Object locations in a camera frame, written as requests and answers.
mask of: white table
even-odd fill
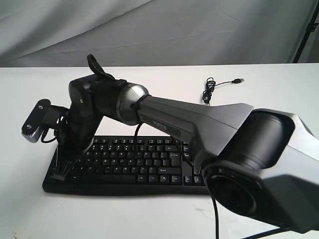
[[[206,78],[244,78],[216,88],[212,105],[244,102],[297,113],[319,135],[319,64],[108,68],[116,78],[146,86],[153,96],[199,103]],[[0,238],[101,239],[214,238],[211,199],[199,196],[80,197],[48,194],[41,184],[55,143],[31,144],[21,126],[35,103],[48,98],[69,107],[68,84],[89,68],[0,68]],[[133,135],[135,127],[103,119],[98,134]],[[140,135],[163,135],[144,125]],[[273,226],[233,214],[219,205],[220,237],[237,239]],[[319,238],[284,233],[279,238]]]

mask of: enter key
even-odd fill
[[[179,153],[169,153],[169,158],[171,160],[172,166],[180,166],[180,154]]]

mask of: black keyboard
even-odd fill
[[[54,156],[42,184],[44,191],[98,196],[209,194],[202,177],[193,175],[170,137],[138,136],[138,157],[133,143],[132,136],[96,136],[64,181],[51,178]],[[192,161],[189,145],[176,143]]]

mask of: white backdrop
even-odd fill
[[[2,0],[0,67],[290,62],[316,0]]]

